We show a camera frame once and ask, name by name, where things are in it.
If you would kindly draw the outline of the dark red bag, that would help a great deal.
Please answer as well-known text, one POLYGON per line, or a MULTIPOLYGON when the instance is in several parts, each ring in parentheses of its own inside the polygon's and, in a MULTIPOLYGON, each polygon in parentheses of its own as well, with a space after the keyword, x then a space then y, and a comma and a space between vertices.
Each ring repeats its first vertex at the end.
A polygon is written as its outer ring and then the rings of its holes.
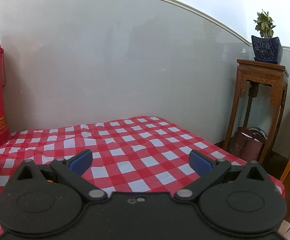
POLYGON ((267 141, 267 134, 258 127, 238 127, 230 140, 229 153, 248 162, 258 161, 267 141))

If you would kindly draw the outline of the red checkered tablecloth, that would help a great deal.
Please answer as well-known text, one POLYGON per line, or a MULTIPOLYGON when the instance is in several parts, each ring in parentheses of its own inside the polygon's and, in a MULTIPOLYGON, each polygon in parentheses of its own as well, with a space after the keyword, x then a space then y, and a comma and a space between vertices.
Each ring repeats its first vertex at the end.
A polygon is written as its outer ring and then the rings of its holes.
POLYGON ((175 124, 139 116, 12 133, 11 139, 0 147, 0 192, 23 159, 48 164, 86 148, 92 151, 94 160, 84 178, 107 193, 176 192, 197 179, 188 164, 190 150, 228 160, 234 167, 243 164, 241 159, 175 124))

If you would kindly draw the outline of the carved wooden plant stand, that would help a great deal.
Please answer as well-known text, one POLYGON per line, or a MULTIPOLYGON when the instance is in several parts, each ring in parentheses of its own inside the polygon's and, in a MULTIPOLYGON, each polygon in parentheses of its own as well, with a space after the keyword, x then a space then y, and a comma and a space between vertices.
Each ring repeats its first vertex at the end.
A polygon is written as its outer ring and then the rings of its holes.
POLYGON ((233 106, 223 150, 227 151, 233 134, 239 101, 248 94, 247 110, 243 127, 262 126, 261 122, 270 122, 267 140, 260 154, 262 163, 272 150, 278 135, 285 108, 288 71, 285 66, 252 60, 237 60, 236 83, 233 106))

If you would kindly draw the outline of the green potted plant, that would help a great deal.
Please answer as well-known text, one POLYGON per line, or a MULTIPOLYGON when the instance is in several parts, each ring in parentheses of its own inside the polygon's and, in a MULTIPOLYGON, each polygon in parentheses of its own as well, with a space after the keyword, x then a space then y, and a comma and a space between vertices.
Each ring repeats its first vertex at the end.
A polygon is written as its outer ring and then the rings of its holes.
POLYGON ((273 29, 275 25, 273 19, 269 16, 269 12, 262 10, 257 13, 257 19, 254 20, 256 24, 255 30, 259 32, 262 38, 272 38, 274 35, 273 29))

